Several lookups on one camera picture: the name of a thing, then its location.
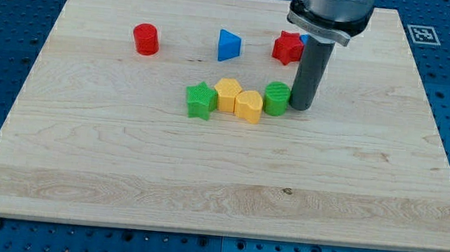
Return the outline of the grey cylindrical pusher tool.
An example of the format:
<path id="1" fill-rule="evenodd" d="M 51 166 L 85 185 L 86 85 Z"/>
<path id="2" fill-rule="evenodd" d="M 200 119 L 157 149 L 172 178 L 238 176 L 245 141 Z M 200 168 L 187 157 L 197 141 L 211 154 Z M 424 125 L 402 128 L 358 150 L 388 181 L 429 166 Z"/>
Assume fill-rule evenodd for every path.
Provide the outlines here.
<path id="1" fill-rule="evenodd" d="M 314 37 L 307 40 L 289 101 L 290 106 L 297 111 L 306 111 L 312 105 L 334 46 L 334 42 L 319 42 Z"/>

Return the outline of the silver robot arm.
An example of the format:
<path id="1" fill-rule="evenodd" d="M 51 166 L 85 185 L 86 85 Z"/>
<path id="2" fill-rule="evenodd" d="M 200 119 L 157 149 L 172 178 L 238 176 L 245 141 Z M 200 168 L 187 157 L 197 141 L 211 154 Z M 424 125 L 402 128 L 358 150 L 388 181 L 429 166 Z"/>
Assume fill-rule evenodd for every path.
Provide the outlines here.
<path id="1" fill-rule="evenodd" d="M 312 105 L 336 44 L 364 32 L 376 0 L 292 0 L 287 20 L 308 33 L 289 104 L 297 111 Z"/>

